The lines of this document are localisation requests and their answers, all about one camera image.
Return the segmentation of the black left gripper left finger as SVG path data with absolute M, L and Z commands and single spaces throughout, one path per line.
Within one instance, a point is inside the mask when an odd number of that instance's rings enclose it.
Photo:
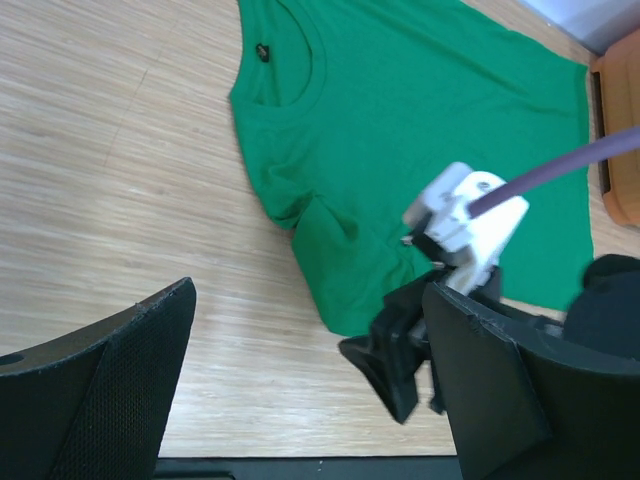
M 183 278 L 1 358 L 4 479 L 149 479 L 196 309 Z

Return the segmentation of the green t-shirt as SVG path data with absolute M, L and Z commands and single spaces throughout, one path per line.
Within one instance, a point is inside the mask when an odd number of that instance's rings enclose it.
M 249 180 L 326 327 L 429 269 L 402 214 L 449 164 L 512 179 L 589 140 L 587 69 L 460 1 L 243 1 Z

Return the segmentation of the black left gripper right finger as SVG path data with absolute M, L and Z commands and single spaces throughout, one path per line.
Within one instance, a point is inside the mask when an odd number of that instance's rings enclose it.
M 464 478 L 638 478 L 638 362 L 437 284 L 426 288 L 423 309 Z

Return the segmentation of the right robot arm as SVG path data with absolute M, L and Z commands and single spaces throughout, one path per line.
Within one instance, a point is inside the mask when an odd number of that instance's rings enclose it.
M 388 293 L 366 335 L 341 341 L 339 351 L 366 378 L 399 424 L 418 404 L 415 374 L 423 363 L 433 364 L 422 307 L 431 283 L 452 273 L 442 266 Z M 495 267 L 489 280 L 470 297 L 490 310 L 570 343 L 631 360 L 639 358 L 639 261 L 607 254 L 584 271 L 582 291 L 563 320 L 534 315 L 501 301 L 502 271 Z

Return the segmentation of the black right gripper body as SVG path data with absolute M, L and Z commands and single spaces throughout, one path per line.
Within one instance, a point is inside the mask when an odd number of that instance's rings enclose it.
M 342 340 L 339 343 L 341 354 L 361 373 L 399 424 L 404 424 L 418 404 L 415 373 L 428 361 L 431 364 L 431 376 L 434 394 L 430 408 L 444 414 L 446 405 L 442 385 L 439 380 L 431 344 L 427 334 L 427 324 L 422 316 L 421 298 L 425 287 L 435 280 L 444 278 L 445 271 L 432 271 L 423 277 L 397 289 L 385 299 L 385 307 L 371 324 L 368 336 L 358 336 Z M 488 283 L 472 292 L 472 298 L 478 300 L 498 300 L 501 289 L 501 270 L 494 268 Z M 470 372 L 465 374 L 465 385 L 484 380 L 489 386 L 489 366 L 497 359 L 496 352 L 489 345 L 481 345 L 471 339 L 454 338 L 453 349 L 445 357 L 450 363 L 466 361 Z M 481 412 L 481 402 L 476 401 L 471 409 L 486 424 L 503 424 L 503 412 L 496 408 Z

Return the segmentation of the orange plastic bin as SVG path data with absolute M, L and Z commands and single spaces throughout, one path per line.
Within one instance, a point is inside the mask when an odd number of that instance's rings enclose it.
M 639 32 L 611 45 L 591 65 L 598 135 L 639 125 Z M 604 207 L 621 226 L 639 225 L 639 152 L 610 157 L 599 165 Z

